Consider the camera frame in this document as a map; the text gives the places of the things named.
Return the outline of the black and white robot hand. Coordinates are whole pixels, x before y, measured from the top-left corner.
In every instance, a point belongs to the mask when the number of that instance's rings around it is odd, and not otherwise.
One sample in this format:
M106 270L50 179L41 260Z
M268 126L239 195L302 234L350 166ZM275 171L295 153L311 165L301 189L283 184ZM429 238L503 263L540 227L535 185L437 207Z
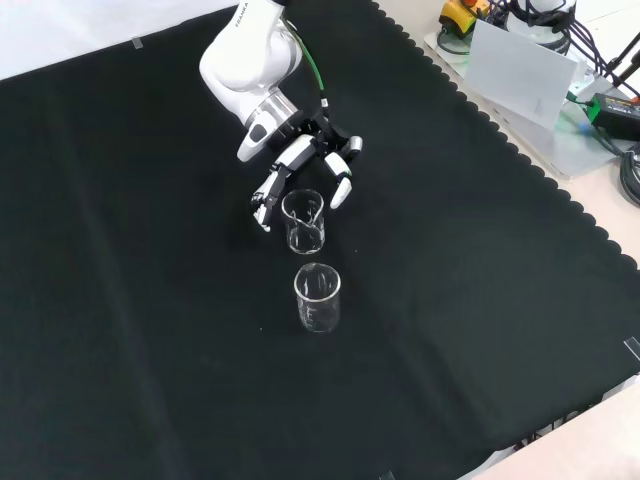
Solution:
M278 155L267 178L251 197L256 223L265 232L271 231L271 218L287 181L295 179L314 159L321 159L336 179L330 208L338 209L353 189L350 163L363 145L360 136L346 137L331 125L321 127L316 120L305 121L299 135Z

